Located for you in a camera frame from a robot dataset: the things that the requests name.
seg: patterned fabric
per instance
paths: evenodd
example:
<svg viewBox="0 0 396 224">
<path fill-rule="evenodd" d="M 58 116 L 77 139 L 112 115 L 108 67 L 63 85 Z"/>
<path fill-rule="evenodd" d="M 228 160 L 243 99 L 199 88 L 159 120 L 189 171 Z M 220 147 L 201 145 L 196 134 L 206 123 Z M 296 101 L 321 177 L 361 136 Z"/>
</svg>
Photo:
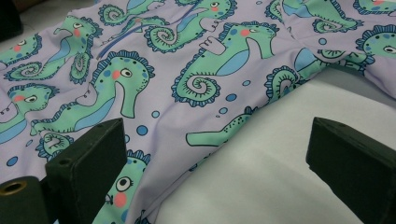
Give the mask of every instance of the patterned fabric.
<svg viewBox="0 0 396 224">
<path fill-rule="evenodd" d="M 153 223 L 256 110 L 330 64 L 396 97 L 395 11 L 381 0 L 103 0 L 74 10 L 0 54 L 0 182 L 42 178 L 93 125 L 123 118 L 128 162 L 95 223 Z"/>
</svg>

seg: pink cheek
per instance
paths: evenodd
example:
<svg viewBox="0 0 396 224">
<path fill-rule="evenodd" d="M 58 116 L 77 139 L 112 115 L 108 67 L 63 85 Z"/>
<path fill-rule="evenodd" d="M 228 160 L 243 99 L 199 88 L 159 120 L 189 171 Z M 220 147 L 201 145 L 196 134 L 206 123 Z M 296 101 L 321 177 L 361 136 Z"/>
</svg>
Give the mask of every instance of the pink cheek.
<svg viewBox="0 0 396 224">
<path fill-rule="evenodd" d="M 114 80 L 116 80 L 117 78 L 119 78 L 121 72 L 119 70 L 116 70 L 113 72 L 113 74 L 111 75 L 113 77 Z"/>
<path fill-rule="evenodd" d="M 117 207 L 123 207 L 126 204 L 126 200 L 127 200 L 126 194 L 119 192 L 116 194 L 116 197 L 114 198 L 114 204 Z"/>
<path fill-rule="evenodd" d="M 248 36 L 250 34 L 249 30 L 242 30 L 241 31 L 241 36 Z"/>
<path fill-rule="evenodd" d="M 81 33 L 79 32 L 79 29 L 75 29 L 74 34 L 76 37 L 79 37 L 81 35 Z"/>
<path fill-rule="evenodd" d="M 374 2 L 374 5 L 375 6 L 378 6 L 378 5 L 381 5 L 381 4 L 383 4 L 384 3 L 384 0 L 376 0 L 375 2 Z"/>
<path fill-rule="evenodd" d="M 17 95 L 17 96 L 14 97 L 14 102 L 19 102 L 19 101 L 22 101 L 22 100 L 24 100 L 24 99 L 25 99 L 24 96 L 22 96 L 22 95 Z"/>
<path fill-rule="evenodd" d="M 15 51 L 15 52 L 18 52 L 18 51 L 20 51 L 20 50 L 21 50 L 21 46 L 17 45 L 17 46 L 14 47 L 14 51 Z"/>
</svg>

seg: garment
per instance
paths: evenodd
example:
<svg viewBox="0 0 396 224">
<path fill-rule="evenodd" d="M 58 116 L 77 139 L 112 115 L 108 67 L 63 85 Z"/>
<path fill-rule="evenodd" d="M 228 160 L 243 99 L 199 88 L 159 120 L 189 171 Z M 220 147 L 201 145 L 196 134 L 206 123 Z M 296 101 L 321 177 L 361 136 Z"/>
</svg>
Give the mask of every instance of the garment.
<svg viewBox="0 0 396 224">
<path fill-rule="evenodd" d="M 256 110 L 330 64 L 395 97 L 395 11 L 369 0 L 102 0 L 74 10 L 0 54 L 0 182 L 42 178 L 93 125 L 123 118 L 128 162 L 95 223 L 153 223 Z"/>
</svg>

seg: seahorse eye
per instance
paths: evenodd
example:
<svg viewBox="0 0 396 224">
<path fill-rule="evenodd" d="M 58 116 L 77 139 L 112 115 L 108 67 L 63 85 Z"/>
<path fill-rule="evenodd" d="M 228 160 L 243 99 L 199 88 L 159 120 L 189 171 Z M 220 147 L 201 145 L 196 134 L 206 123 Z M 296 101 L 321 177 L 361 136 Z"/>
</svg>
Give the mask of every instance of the seahorse eye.
<svg viewBox="0 0 396 224">
<path fill-rule="evenodd" d="M 132 72 L 126 68 L 121 70 L 121 75 L 123 77 L 131 77 L 132 76 Z"/>
<path fill-rule="evenodd" d="M 75 22 L 75 23 L 73 23 L 73 27 L 74 27 L 75 29 L 78 29 L 79 27 L 82 27 L 82 24 L 81 24 L 81 23 L 78 23 L 78 22 Z"/>
<path fill-rule="evenodd" d="M 396 48 L 393 48 L 393 47 L 391 47 L 391 46 L 386 46 L 386 47 L 384 47 L 384 51 L 385 51 L 386 53 L 396 54 Z"/>
<path fill-rule="evenodd" d="M 32 103 L 32 102 L 34 102 L 34 101 L 36 101 L 36 100 L 37 100 L 37 97 L 36 97 L 35 95 L 30 96 L 30 97 L 24 99 L 24 101 L 27 102 L 27 103 Z"/>
<path fill-rule="evenodd" d="M 128 177 L 121 177 L 116 184 L 117 191 L 123 192 L 134 185 L 134 182 Z"/>
<path fill-rule="evenodd" d="M 19 46 L 25 45 L 26 44 L 26 40 L 22 40 L 20 43 L 18 43 Z"/>
</svg>

